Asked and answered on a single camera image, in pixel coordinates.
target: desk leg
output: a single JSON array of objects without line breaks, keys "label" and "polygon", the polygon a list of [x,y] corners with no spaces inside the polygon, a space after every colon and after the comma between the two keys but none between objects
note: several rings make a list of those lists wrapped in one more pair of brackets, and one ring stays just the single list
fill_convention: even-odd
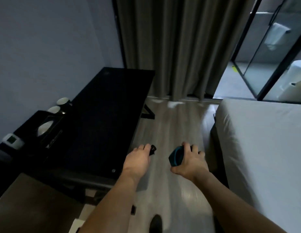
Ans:
[{"label": "desk leg", "polygon": [[144,105],[144,108],[148,112],[148,114],[142,113],[141,114],[141,118],[144,118],[144,119],[155,119],[155,114],[151,111],[151,109],[147,105]]}]

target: white bed sheet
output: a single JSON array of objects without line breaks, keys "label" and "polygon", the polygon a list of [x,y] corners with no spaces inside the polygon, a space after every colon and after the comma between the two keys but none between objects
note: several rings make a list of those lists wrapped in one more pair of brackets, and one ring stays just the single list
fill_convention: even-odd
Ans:
[{"label": "white bed sheet", "polygon": [[225,99],[216,128],[229,188],[285,231],[301,232],[301,105]]}]

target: curtain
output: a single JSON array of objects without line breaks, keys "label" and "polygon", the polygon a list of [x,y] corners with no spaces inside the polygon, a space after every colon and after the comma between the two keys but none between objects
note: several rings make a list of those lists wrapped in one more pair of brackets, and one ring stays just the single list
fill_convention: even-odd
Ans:
[{"label": "curtain", "polygon": [[255,0],[116,0],[127,68],[155,70],[150,94],[213,95]]}]

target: foot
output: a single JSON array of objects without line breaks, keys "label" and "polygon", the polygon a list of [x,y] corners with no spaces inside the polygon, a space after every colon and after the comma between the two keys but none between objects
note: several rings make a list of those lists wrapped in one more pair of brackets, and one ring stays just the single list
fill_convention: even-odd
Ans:
[{"label": "foot", "polygon": [[161,216],[156,214],[150,222],[149,233],[162,233],[162,219]]}]

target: white towel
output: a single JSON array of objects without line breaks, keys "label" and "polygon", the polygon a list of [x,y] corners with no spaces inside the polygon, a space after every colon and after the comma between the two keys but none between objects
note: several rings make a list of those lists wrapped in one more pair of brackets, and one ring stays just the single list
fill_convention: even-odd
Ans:
[{"label": "white towel", "polygon": [[277,46],[286,42],[286,37],[290,30],[284,25],[273,23],[265,39],[265,44],[270,50],[275,50]]}]

